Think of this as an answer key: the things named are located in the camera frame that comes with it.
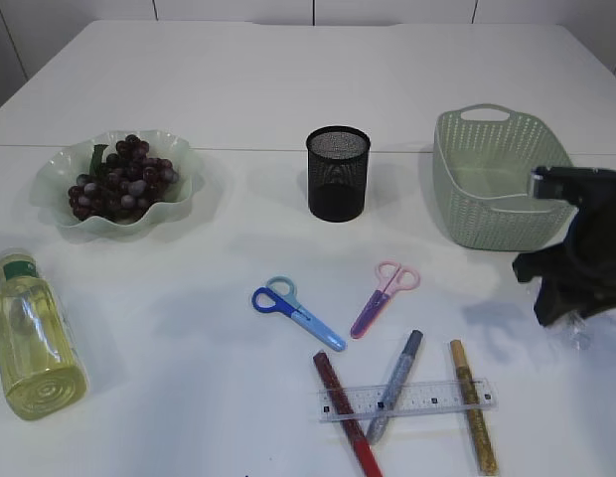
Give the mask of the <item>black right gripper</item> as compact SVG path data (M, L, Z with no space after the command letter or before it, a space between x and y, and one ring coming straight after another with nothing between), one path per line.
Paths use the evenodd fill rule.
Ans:
M565 247L522 252L512 263L518 283L542 278L534 312L543 327L566 314L589 318L616 308L616 190L580 192L571 203L578 212ZM556 280L569 277L568 257L574 272L572 285Z

